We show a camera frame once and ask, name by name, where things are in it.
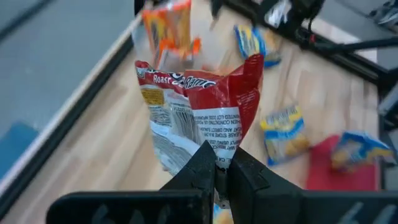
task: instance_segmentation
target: red chip bag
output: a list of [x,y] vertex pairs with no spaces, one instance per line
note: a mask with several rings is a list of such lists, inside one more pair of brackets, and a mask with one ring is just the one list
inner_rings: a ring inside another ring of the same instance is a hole
[[141,93],[150,110],[155,154],[175,175],[209,141],[216,164],[227,169],[259,104],[264,57],[253,55],[221,77],[187,70],[167,73],[136,61]]

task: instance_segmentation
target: wooden table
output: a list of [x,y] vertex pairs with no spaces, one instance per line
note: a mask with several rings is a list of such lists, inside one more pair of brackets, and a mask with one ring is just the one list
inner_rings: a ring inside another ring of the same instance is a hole
[[[149,112],[137,84],[134,61],[150,59],[149,44],[142,27],[139,27],[139,20],[140,17],[131,23],[33,144],[33,148],[40,145],[45,135],[56,126],[57,119],[62,118],[79,99],[103,65],[133,32],[133,50],[1,223],[43,223],[49,205],[69,192],[155,190],[171,178],[154,157]],[[207,2],[193,1],[192,21],[200,22],[202,31],[209,33],[207,27],[210,26],[211,15]],[[215,41],[231,50],[229,62],[238,66],[242,59],[233,36],[234,24],[250,22],[223,8],[212,32]],[[321,20],[314,22],[313,27],[333,40],[344,42],[354,38]],[[198,30],[192,29],[194,34],[206,35]],[[377,88],[373,84],[310,52],[302,52],[286,40],[281,41],[282,62],[264,70],[259,109],[241,143],[243,149],[265,162],[259,120],[276,108],[293,102],[297,102],[303,110],[313,144],[344,129],[365,130],[377,136]],[[374,52],[362,54],[375,58]],[[308,154],[273,168],[276,173],[301,187],[305,185],[307,169]]]

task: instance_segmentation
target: wooden surface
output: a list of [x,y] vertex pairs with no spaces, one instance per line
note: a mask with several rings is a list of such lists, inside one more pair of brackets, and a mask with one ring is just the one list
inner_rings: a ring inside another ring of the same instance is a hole
[[[192,29],[193,34],[208,35],[211,16],[209,5],[203,0],[193,1],[192,22],[201,24],[201,28]],[[320,23],[322,32],[333,29]],[[223,8],[210,36],[218,45],[230,49],[229,63],[238,66],[242,60],[233,36],[234,24],[250,23]],[[353,38],[344,33],[339,35],[334,38],[342,42]],[[141,27],[133,36],[135,49],[1,223],[43,223],[49,205],[69,192],[158,189],[170,179],[154,157],[149,113],[139,91],[133,63],[136,59],[150,59],[149,46]],[[377,136],[374,85],[310,52],[302,52],[286,40],[282,40],[280,51],[282,63],[264,71],[259,109],[241,143],[243,149],[265,162],[259,119],[293,102],[303,110],[313,144],[344,129],[361,129]],[[301,187],[305,185],[307,169],[308,155],[273,168]]]

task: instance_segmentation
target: red mat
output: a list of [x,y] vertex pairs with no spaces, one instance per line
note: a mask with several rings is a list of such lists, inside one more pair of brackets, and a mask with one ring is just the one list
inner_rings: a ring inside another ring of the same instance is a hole
[[365,165],[352,173],[331,169],[330,152],[339,136],[330,136],[310,151],[309,190],[379,190],[377,165]]

